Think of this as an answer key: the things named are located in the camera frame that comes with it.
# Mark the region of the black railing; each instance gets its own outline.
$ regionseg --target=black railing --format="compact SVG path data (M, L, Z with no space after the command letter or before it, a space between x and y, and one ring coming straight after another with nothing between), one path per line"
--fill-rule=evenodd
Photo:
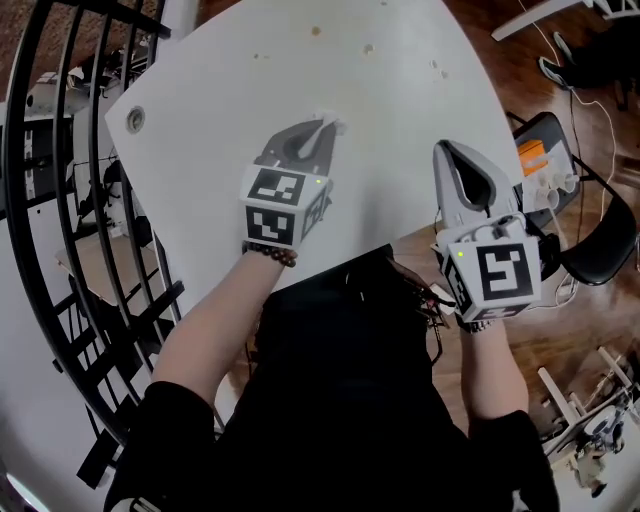
M96 445L79 472L79 476L91 486L93 486L100 473L100 471L96 470L96 467L99 466L101 468L103 465L105 467L113 465L114 447L117 447L118 444L123 445L127 439L131 407L140 402L140 397L131 384L131 378L135 374L135 372L132 374L132 365L135 369L139 368L141 364L145 365L150 371L153 369L149 360L149 350L140 343L142 333L148 332L153 326L158 341L162 344L164 336L159 324L160 315L170 307L174 318L176 320L180 319L180 310L176 299L182 293L183 286L180 282L175 284L171 282L166 254L159 240L155 238L155 234L158 266L166 291L155 299L151 294L149 278L153 273L147 275L144 267L135 224L132 189L124 169L121 170L121 179L126 223L133 260L139 278L138 289L141 290L147 306L139 316L133 316L127 304L128 298L125 297L119 279L107 230L107 219L100 200L102 184L98 154L99 79L103 73L104 51L109 37L111 22L112 20L118 20L129 25L120 74L122 92L129 85L131 58L137 30L150 34L147 68L155 61L157 38L169 37L171 33L167 27L160 23L164 1L157 1L155 19L142 14L143 1L137 0L133 9L119 4L116 0L58 0L57 2L75 6L71 14L73 16L72 23L60 58L53 120L53 170L55 174L56 199L75 290L72 295L55 305L49 295L38 262L31 232L28 216L29 203L25 189L23 153L24 113L31 71L46 20L51 8L56 3L54 0L38 0L36 2L18 46L9 83L6 121L2 139L2 165L0 165L0 168L4 172L7 224L22 283L45 338L54 353L56 367L66 373L80 391L87 406L92 428L96 434L98 435L98 426L94 415L99 418L105 427L105 431L98 435ZM66 85L78 29L83 15L87 11L103 15L90 86L89 167L92 200L100 246L124 324L124 332L126 333L126 335L118 337L118 339L114 339L113 336L110 339L108 335L109 326L103 318L103 308L100 306L100 301L88 289L80 256L76 248L76 236L74 235L67 203L68 190L66 187L66 165L63 151ZM77 316L77 336L73 329L73 307L75 307ZM69 328L67 330L69 335L65 332L63 323L60 320L61 315L68 317ZM82 317L87 320L88 325L86 328L82 325ZM98 344L102 345L102 352L99 351ZM90 346L93 347L95 352L95 360L93 362L90 361L87 352ZM84 356L86 370L78 359L81 355ZM107 374L113 369L117 371L124 381L128 393L128 396L120 403L116 400L113 387L107 377ZM115 410L107 403L98 389L98 385L103 381L106 383L110 398L115 404Z

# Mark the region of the black chair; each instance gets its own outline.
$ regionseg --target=black chair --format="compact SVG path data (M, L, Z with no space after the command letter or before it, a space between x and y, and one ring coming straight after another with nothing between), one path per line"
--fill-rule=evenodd
M637 227L631 208L593 169L571 154L560 122L554 114L541 112L530 121L525 121L511 112L507 112L507 116L522 123L522 126L514 132L517 145L527 140L538 139L543 141L545 151L548 151L553 144L562 141L572 157L574 172L575 164L586 172L586 175L580 177L579 185L582 186L582 182L585 181L597 181L611 194L611 203L604 217L586 238L565 251L560 251L559 244L551 244L555 249L550 254L550 257L555 258L555 268L562 264L579 282L587 285L606 283L617 274L635 247ZM521 198L522 188L518 190L516 187L516 193ZM561 194L560 204L555 212L559 213L564 209L578 193L579 187L576 187L571 194ZM530 221L530 228L536 234L544 236L541 229L551 220L550 212L548 210L533 212L527 214L527 218Z

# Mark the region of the white table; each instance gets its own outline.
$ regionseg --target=white table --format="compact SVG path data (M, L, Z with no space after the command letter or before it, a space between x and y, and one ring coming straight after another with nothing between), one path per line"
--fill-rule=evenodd
M126 130L134 106L140 132ZM481 151L522 173L498 98L439 1L244 0L162 58L107 114L127 174L190 309L240 255L245 167L274 133L322 112L344 121L333 205L278 288L433 223L433 147Z

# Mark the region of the forearm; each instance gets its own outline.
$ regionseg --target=forearm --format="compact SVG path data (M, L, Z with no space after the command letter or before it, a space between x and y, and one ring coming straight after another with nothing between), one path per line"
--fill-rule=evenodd
M470 418L494 419L527 412L529 393L509 349L504 324L475 334L461 330L462 396Z
M174 328L162 347L153 381L175 382L213 404L284 267L247 252L222 282Z

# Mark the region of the shoe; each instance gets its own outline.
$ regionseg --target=shoe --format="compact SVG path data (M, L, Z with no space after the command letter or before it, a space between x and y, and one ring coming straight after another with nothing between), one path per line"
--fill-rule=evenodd
M573 60L573 52L571 51L571 47L567 44L562 35L560 35L560 32L553 33L553 41L562 52L562 55L564 55L565 60L575 66L576 62Z
M563 89L569 89L569 84L562 77L562 68L553 62L551 62L546 57L540 57L538 59L538 66L540 67L540 71L542 74L546 76L552 82L555 82Z

